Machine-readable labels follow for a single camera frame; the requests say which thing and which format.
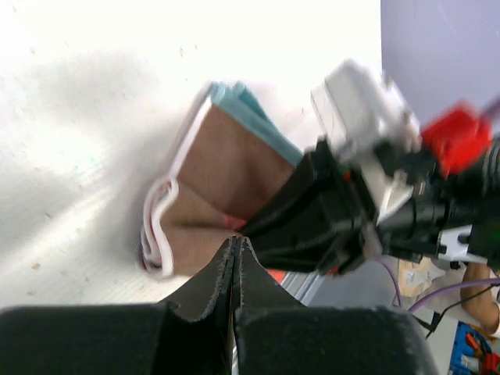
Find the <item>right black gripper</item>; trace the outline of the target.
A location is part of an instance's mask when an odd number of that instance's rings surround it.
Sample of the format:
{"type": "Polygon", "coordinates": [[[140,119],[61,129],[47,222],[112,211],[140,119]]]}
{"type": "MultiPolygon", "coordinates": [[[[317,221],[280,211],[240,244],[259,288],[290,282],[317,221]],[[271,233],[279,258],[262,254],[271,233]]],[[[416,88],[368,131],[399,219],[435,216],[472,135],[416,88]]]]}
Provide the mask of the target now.
{"type": "Polygon", "coordinates": [[[377,208],[358,166],[341,166],[327,143],[305,153],[287,183],[243,227],[261,264],[296,272],[345,273],[380,255],[419,262],[451,258],[444,230],[459,236],[465,262],[499,266],[499,143],[456,176],[445,177],[426,150],[375,149],[384,172],[400,172],[409,196],[388,217],[377,208]]]}

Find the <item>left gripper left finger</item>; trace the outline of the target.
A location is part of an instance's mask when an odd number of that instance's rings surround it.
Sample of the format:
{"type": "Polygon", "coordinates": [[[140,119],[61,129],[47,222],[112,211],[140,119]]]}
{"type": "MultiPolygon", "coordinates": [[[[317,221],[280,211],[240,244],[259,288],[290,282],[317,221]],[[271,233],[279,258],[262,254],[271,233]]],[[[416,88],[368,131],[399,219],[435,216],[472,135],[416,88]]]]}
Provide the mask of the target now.
{"type": "Polygon", "coordinates": [[[1,313],[3,374],[229,374],[234,239],[160,302],[1,313]]]}

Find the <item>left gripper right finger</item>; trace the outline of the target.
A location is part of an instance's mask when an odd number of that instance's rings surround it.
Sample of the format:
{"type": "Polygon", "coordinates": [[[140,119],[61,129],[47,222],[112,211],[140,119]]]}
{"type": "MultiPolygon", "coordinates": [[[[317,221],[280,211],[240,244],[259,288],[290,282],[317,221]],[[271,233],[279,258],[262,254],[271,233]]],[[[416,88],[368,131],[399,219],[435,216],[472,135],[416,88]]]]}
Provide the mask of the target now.
{"type": "Polygon", "coordinates": [[[306,307],[264,270],[250,240],[234,245],[240,374],[436,374],[423,333],[388,307],[306,307]]]}

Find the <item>brown orange towel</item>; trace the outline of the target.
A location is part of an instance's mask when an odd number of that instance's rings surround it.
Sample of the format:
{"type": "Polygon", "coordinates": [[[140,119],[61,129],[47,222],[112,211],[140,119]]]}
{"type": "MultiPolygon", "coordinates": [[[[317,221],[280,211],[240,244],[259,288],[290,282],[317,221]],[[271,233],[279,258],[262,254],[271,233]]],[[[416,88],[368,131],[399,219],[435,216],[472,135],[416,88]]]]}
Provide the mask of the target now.
{"type": "Polygon", "coordinates": [[[197,273],[283,187],[301,159],[246,86],[205,85],[145,196],[142,266],[159,278],[197,273]]]}

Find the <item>person forearm in background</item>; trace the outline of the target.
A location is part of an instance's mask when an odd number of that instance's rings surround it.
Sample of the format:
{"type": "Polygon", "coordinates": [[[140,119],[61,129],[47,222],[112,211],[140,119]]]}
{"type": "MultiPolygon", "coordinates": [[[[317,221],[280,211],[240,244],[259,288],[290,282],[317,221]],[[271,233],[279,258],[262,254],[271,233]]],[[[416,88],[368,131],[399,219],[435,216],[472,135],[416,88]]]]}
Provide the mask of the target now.
{"type": "MultiPolygon", "coordinates": [[[[486,280],[491,270],[483,263],[469,263],[463,282],[486,280]]],[[[460,291],[461,306],[481,326],[483,331],[493,337],[499,336],[499,306],[486,285],[464,287],[460,291]]]]}

